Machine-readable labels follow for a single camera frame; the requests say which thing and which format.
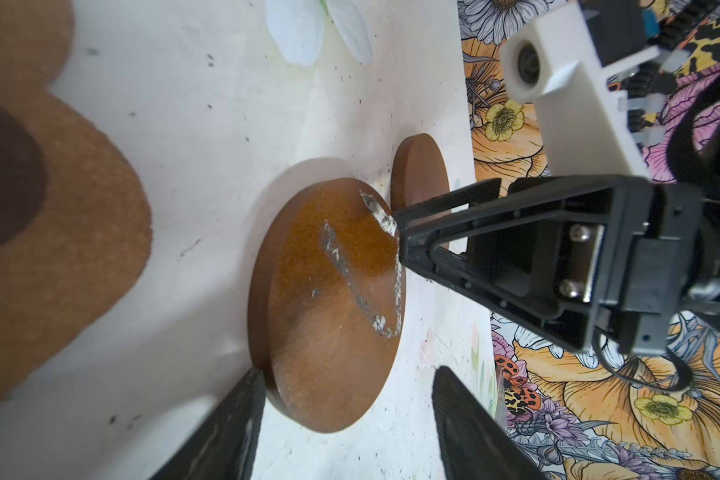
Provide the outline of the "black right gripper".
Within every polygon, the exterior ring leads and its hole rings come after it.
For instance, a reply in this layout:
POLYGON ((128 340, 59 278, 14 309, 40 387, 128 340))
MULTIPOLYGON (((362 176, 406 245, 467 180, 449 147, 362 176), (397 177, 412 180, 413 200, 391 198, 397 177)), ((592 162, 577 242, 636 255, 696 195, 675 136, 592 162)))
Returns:
POLYGON ((397 231, 409 270, 571 352, 662 355, 684 311, 720 333, 720 199, 691 185, 523 179, 397 231))

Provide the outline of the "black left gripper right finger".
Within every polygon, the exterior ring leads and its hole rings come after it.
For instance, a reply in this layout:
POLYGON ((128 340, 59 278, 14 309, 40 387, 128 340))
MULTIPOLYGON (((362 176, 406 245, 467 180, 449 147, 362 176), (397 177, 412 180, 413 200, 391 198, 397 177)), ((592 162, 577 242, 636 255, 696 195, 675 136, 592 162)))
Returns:
POLYGON ((447 366, 435 372, 432 404, 446 478, 544 477, 447 366))

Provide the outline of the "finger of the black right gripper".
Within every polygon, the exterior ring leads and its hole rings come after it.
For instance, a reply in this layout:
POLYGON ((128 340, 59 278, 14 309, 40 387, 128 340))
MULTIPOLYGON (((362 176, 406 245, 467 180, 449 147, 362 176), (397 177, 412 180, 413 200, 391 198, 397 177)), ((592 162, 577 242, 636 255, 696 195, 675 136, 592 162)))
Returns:
POLYGON ((392 217, 399 230, 412 227, 416 222, 437 219, 452 213, 457 207, 470 208, 499 198, 502 180, 483 180, 396 211, 392 217))

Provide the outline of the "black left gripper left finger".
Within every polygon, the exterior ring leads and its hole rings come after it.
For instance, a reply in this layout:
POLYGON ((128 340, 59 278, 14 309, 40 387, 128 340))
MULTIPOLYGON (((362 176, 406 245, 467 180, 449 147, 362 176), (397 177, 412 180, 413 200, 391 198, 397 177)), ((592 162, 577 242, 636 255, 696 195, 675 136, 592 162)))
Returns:
POLYGON ((249 479, 266 405, 261 370, 250 369, 155 479, 249 479))

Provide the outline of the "plain brown wooden round coaster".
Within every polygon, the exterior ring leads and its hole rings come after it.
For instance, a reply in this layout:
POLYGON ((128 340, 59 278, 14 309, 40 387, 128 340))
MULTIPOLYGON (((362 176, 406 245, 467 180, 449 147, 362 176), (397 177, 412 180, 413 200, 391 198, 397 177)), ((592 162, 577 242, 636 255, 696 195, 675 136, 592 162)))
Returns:
POLYGON ((406 138, 393 162, 392 212, 449 192, 446 165, 435 139, 426 133, 406 138))

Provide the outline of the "scratched brown wooden round coaster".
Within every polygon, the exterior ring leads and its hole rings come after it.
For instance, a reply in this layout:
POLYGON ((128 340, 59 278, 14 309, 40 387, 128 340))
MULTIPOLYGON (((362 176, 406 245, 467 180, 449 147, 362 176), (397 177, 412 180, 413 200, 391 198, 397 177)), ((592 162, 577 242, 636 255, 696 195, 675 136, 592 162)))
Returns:
POLYGON ((307 187, 275 217, 253 270, 248 335, 252 362, 284 415, 334 433, 373 405, 402 337, 398 256, 385 201, 357 179, 307 187))

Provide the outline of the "cork paw print coaster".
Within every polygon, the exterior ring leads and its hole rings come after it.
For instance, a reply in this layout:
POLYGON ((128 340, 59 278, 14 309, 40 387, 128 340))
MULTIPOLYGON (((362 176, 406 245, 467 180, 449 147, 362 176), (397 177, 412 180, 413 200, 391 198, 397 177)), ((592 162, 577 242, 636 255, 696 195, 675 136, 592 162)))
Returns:
POLYGON ((0 1, 0 402, 108 312, 151 253, 137 173, 50 92, 74 33, 68 1, 0 1))

